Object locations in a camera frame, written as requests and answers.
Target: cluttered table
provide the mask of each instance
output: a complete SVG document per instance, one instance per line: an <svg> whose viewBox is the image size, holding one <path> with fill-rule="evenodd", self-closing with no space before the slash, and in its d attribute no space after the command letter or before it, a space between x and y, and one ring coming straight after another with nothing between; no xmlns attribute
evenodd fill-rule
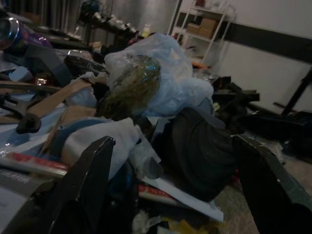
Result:
<svg viewBox="0 0 312 234"><path fill-rule="evenodd" d="M259 93L192 66L172 37L97 63L13 18L0 26L19 27L0 37L0 233L258 233L246 188L269 173L312 207L280 159L242 135ZM286 169L309 186L295 160Z"/></svg>

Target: trash pile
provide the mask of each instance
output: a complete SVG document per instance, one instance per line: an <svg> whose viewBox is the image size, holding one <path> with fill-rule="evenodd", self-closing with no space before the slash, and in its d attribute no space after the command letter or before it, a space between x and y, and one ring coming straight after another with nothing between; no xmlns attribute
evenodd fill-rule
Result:
<svg viewBox="0 0 312 234"><path fill-rule="evenodd" d="M178 43L158 33L108 54L105 64L56 52L75 71L66 80L12 63L12 48L0 57L0 198L12 204L22 195L0 230L26 228L22 214L34 217L38 233L57 232L67 214L77 229L147 233L163 219L145 213L146 200L222 222L213 199L237 166L225 129L233 121L214 117L213 95L225 101L218 90L228 79L193 73Z"/></svg>

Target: black fabric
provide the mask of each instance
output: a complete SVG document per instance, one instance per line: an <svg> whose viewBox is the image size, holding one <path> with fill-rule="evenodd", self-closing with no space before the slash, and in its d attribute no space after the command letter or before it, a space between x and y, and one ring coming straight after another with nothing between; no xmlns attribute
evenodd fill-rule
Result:
<svg viewBox="0 0 312 234"><path fill-rule="evenodd" d="M158 155L184 181L184 190L201 200L216 197L236 170L230 133L192 108L184 108L166 125L161 138Z"/></svg>

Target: white plastic bag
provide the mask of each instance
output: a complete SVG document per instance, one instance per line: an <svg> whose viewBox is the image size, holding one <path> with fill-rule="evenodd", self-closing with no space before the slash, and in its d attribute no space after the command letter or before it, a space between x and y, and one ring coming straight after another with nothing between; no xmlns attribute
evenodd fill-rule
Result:
<svg viewBox="0 0 312 234"><path fill-rule="evenodd" d="M170 36L156 33L123 51L105 57L110 72L108 86L113 87L129 66L133 66L129 55L146 55L160 64L161 81L158 92L152 97L145 116L172 116L183 104L199 105L204 98L211 100L212 86L192 78L192 65L179 44Z"/></svg>

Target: white shelving unit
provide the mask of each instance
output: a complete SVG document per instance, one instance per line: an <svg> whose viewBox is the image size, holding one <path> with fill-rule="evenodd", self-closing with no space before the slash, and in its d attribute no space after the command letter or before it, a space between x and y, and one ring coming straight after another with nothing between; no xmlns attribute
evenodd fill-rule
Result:
<svg viewBox="0 0 312 234"><path fill-rule="evenodd" d="M222 44L222 41L224 40L224 37L225 37L225 35L226 35L226 33L227 33L228 29L229 29L230 23L233 21L233 19L235 17L235 9L230 4L228 4L224 8L224 11L215 11L215 10L210 10L209 8L196 6L195 3L196 3L196 0L193 1L192 6L189 8L189 10L188 10L188 12L187 12L187 14L185 16L185 19L183 21L183 24L181 26L181 29L176 32L176 33L179 34L176 40L178 41L180 39L181 35L186 35L187 38L186 38L186 43L185 44L187 44L187 41L188 41L189 38L196 38L196 39L200 39L202 41L209 42L209 44L207 45L207 49L205 51L205 54L203 56L203 59L199 60L199 62L204 64L205 61L207 60L208 56L209 56L209 52L211 51L212 45L213 44L218 44L218 45ZM187 21L187 18L190 15L191 11L197 12L197 14L198 13L211 13L215 17L217 16L218 18L220 18L219 24L218 24L218 26L217 26L217 28L216 28L216 30L214 32L214 35L213 35L213 37L211 39L207 38L207 37L204 37L204 36L201 36L201 35L197 35L197 34L194 34L194 33L187 32L184 29L186 21ZM175 20L175 24L174 24L175 27L176 27L176 24L177 24L177 20L178 20L178 17ZM226 28L225 28L221 38L217 40L217 35L218 35L219 31L220 31L220 27L221 27L222 23L225 20L227 21Z"/></svg>

